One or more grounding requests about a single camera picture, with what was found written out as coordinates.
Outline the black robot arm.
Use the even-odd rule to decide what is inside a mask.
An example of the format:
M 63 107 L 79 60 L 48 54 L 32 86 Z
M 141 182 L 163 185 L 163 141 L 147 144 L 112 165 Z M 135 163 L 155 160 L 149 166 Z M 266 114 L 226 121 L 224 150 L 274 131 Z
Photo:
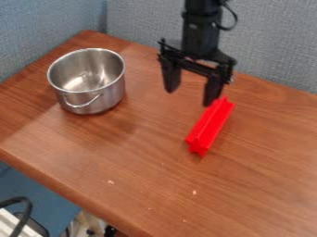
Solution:
M 203 106 L 219 98 L 236 65 L 236 59 L 218 47 L 220 31 L 231 31 L 238 23 L 238 15 L 227 1 L 184 0 L 180 47 L 170 46 L 164 38 L 157 41 L 166 92 L 172 93 L 178 89 L 182 70 L 196 73 L 207 78 Z

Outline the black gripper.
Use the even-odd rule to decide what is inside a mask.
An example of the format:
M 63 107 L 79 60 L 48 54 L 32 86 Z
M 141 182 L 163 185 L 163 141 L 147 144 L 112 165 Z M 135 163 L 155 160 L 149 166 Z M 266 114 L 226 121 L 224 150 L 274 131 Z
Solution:
M 157 61 L 161 69 L 163 87 L 171 94 L 180 84 L 180 70 L 207 77 L 203 106 L 219 98 L 230 81 L 236 60 L 219 49 L 220 31 L 230 30 L 212 18 L 184 18 L 180 46 L 161 38 L 157 41 Z

